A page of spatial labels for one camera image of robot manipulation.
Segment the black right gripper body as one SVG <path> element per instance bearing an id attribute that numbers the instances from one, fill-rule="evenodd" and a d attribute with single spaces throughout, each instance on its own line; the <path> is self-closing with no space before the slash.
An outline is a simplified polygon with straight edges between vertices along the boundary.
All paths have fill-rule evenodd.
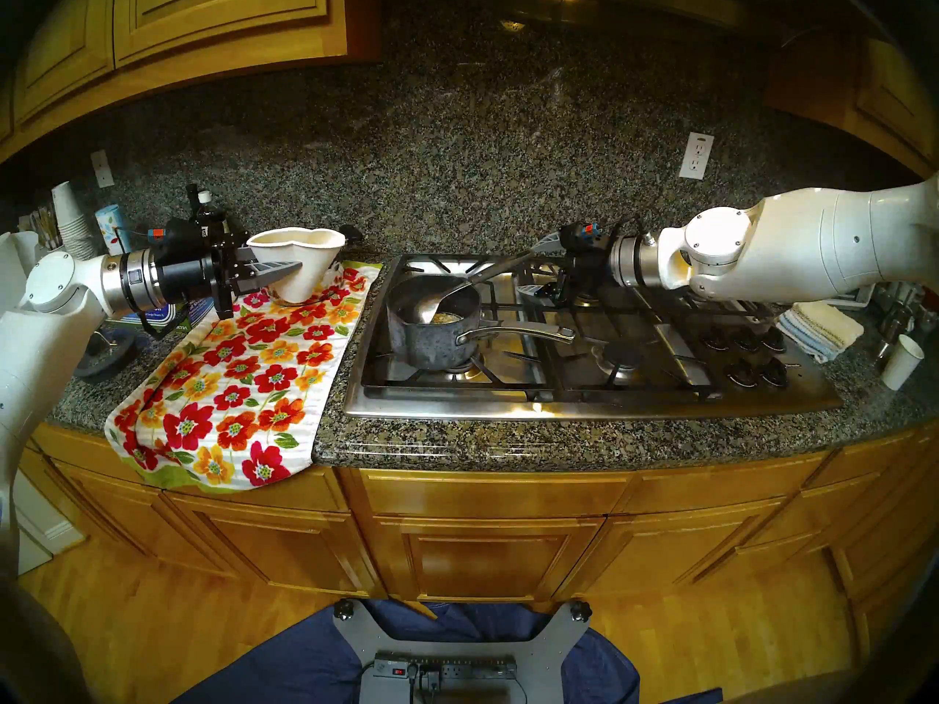
<path id="1" fill-rule="evenodd" d="M 595 296 L 607 278 L 611 239 L 605 232 L 560 232 L 559 302 Z"/>

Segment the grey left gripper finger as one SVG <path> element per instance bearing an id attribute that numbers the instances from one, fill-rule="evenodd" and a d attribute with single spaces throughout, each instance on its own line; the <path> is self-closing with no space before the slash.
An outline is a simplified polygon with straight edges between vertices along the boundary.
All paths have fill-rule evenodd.
<path id="1" fill-rule="evenodd" d="M 297 261 L 238 262 L 238 290 L 257 291 L 289 277 L 302 268 Z"/>

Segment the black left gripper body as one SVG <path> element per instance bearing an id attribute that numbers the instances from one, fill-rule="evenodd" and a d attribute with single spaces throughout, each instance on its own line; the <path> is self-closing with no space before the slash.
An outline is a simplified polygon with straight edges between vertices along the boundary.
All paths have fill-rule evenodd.
<path id="1" fill-rule="evenodd" d="M 222 319 L 233 316 L 233 302 L 252 292 L 245 259 L 248 233 L 204 236 L 202 230 L 162 230 L 156 239 L 156 276 L 168 303 L 210 298 Z"/>

